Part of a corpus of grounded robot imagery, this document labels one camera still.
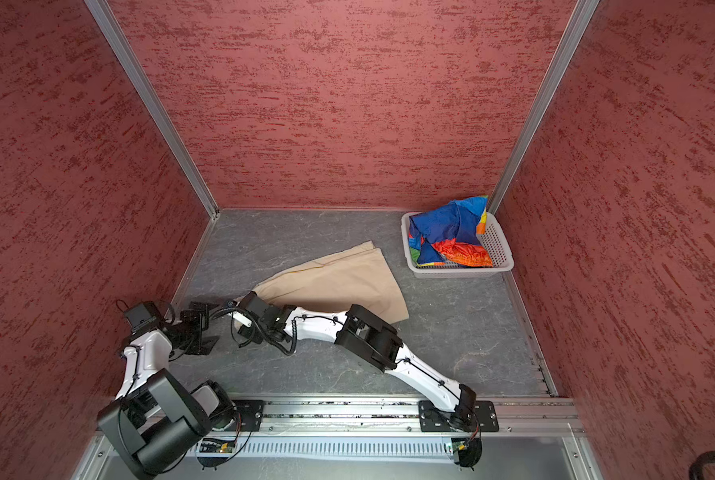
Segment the beige drawstring shorts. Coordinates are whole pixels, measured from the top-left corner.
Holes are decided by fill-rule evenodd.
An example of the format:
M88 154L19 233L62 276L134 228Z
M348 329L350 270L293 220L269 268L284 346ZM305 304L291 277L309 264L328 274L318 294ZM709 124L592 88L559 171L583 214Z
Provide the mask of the beige drawstring shorts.
M278 272L252 291L276 307L336 313L356 304L389 324L409 319L403 292L371 241Z

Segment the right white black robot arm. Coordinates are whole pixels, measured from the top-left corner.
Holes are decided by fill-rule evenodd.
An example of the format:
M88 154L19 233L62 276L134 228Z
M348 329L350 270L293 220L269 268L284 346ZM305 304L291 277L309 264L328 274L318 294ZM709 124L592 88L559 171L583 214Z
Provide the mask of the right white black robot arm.
M423 394L443 414L449 427L462 432L479 431L477 394L417 357L401 340L395 326L361 305L353 304L343 312L316 312L291 305L275 307L250 292L230 317L242 338L240 347L266 343L291 356L300 340L339 346L367 366Z

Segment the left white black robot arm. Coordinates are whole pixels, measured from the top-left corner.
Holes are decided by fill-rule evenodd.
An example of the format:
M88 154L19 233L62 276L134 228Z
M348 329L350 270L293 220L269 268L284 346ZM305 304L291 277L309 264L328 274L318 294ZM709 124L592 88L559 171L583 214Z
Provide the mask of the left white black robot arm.
M130 327L121 349L123 384L97 415L97 426L137 479L153 479L173 470L200 440L225 427L241 430L241 416L214 381L186 389L169 371L171 360L206 355L215 337L205 338L210 314L218 307L191 302L166 319L152 301L118 309Z

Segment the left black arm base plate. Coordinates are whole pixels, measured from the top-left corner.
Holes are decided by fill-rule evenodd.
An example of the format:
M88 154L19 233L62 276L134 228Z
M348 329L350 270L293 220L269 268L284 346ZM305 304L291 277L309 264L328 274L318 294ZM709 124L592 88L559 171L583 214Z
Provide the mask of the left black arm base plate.
M263 400L237 399L230 408L230 431L259 432L264 416Z

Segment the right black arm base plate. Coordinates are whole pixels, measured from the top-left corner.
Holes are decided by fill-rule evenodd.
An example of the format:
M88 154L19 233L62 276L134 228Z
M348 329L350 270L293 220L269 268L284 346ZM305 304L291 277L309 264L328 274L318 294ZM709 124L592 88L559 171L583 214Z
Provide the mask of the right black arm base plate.
M490 401L475 401L471 405L455 407L445 412L433 406L429 400L417 402L419 425L425 433L495 433L499 432L499 420L495 406Z

